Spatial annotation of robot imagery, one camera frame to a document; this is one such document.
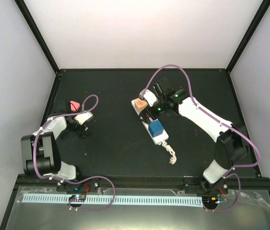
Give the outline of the pink plug adapter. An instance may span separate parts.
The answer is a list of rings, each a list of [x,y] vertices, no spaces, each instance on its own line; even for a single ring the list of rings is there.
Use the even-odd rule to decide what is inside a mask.
[[[70,110],[72,111],[72,112],[78,112],[79,111],[79,109],[80,109],[80,107],[81,107],[81,105],[78,103],[78,102],[76,102],[76,101],[70,101]]]

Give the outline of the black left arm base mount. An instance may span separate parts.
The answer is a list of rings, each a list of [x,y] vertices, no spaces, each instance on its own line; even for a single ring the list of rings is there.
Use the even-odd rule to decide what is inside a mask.
[[[92,176],[84,179],[84,182],[79,184],[68,183],[66,180],[58,179],[54,177],[57,181],[57,191],[66,192],[67,194],[79,193],[94,193],[99,187],[100,177]]]

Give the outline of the small green circuit board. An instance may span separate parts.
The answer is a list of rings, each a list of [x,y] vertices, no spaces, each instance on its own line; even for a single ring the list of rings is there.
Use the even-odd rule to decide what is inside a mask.
[[[69,197],[69,202],[84,202],[86,200],[86,195],[71,195]]]

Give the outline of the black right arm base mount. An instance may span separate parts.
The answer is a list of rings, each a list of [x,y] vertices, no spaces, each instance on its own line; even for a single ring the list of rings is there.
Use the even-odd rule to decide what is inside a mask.
[[[224,179],[220,179],[217,182],[211,184],[203,177],[186,177],[183,180],[184,185],[180,187],[187,194],[197,195],[217,195],[220,193],[228,194],[228,189]]]

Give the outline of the blue cube socket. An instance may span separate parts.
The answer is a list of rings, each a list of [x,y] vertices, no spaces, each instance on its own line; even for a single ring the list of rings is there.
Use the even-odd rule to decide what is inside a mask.
[[[154,120],[148,125],[149,133],[153,138],[161,135],[163,133],[163,126],[159,120]]]

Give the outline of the beige dragon cube socket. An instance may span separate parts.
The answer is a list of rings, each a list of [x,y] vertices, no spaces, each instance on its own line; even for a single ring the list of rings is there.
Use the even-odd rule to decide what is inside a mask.
[[[137,98],[134,101],[134,106],[135,106],[135,110],[138,113],[140,113],[141,111],[143,111],[148,106],[148,103],[145,100]]]

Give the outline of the white power strip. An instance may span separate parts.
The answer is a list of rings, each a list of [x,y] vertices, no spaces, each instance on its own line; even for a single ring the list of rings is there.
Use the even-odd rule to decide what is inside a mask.
[[[169,138],[162,123],[153,114],[147,101],[140,98],[131,101],[131,105],[138,115],[139,121],[142,122],[145,129],[155,145],[162,145]]]

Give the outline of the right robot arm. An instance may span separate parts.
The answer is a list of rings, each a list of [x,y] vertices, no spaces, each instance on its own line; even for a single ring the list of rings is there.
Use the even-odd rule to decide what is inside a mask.
[[[215,143],[214,158],[203,171],[199,186],[201,191],[211,193],[217,182],[230,169],[250,152],[250,144],[246,140],[246,128],[242,123],[233,124],[225,120],[202,104],[190,93],[190,90],[175,90],[170,87],[166,78],[161,79],[153,86],[154,92],[144,89],[140,93],[147,106],[138,113],[152,138],[164,133],[152,130],[152,125],[158,123],[161,113],[172,111],[178,116],[185,117],[205,131]]]

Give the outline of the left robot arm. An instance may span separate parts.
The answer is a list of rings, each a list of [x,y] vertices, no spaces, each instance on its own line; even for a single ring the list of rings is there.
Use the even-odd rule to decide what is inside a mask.
[[[57,144],[58,137],[69,131],[78,131],[83,138],[88,127],[84,124],[92,119],[91,112],[82,112],[81,106],[74,101],[61,101],[46,122],[33,134],[21,138],[23,171],[28,176],[41,179],[56,178],[67,181],[73,191],[84,186],[78,167],[62,161]]]

